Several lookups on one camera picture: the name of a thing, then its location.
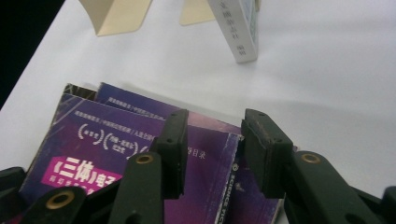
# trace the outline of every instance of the beige bookend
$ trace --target beige bookend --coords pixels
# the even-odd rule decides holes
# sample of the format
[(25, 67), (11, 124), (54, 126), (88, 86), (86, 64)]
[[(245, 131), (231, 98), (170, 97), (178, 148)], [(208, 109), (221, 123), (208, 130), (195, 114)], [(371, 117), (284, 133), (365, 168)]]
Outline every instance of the beige bookend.
[(151, 0), (79, 0), (97, 35), (115, 35), (140, 28)]
[(181, 25), (190, 25), (214, 19), (207, 0), (185, 0), (179, 22)]

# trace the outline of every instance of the white table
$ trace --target white table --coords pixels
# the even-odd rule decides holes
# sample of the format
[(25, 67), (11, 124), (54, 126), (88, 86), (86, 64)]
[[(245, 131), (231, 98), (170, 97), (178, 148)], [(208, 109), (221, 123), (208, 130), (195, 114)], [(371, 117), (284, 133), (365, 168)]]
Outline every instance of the white table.
[(262, 1), (246, 64), (215, 21), (180, 26), (182, 4), (153, 1), (137, 32), (97, 37), (66, 1), (0, 113), (0, 169), (28, 168), (66, 83), (104, 81), (235, 125), (260, 110), (350, 185), (396, 185), (395, 1)]

